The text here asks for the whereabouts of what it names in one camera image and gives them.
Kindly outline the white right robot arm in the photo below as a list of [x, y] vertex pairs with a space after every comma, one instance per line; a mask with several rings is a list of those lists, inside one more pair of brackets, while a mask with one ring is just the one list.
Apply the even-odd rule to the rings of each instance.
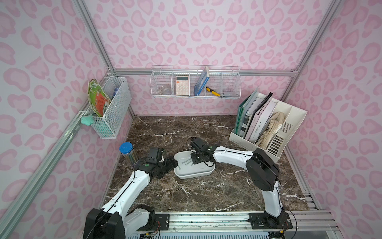
[[240, 151], [217, 144], [210, 145], [197, 137], [191, 137], [187, 146], [192, 148], [193, 164], [225, 163], [247, 170], [254, 185], [262, 191], [265, 214], [278, 218], [285, 212], [280, 199], [280, 169], [264, 150]]

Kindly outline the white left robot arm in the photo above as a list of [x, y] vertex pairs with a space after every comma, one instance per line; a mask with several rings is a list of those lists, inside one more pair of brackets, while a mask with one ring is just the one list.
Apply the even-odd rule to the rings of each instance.
[[93, 208], [86, 217], [84, 239], [126, 239], [138, 229], [152, 229], [155, 211], [138, 206], [129, 211], [134, 201], [152, 179], [161, 179], [178, 166], [177, 160], [164, 149], [152, 147], [146, 157], [133, 165], [133, 173], [124, 186], [100, 209]]

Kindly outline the white plastic storage box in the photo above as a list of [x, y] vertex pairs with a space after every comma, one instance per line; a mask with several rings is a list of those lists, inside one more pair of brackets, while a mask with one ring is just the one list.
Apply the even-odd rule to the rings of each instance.
[[214, 163], [194, 164], [191, 158], [191, 151], [181, 151], [174, 155], [174, 159], [178, 162], [178, 166], [174, 169], [174, 173], [180, 179], [189, 179], [201, 176], [208, 176], [215, 170]]

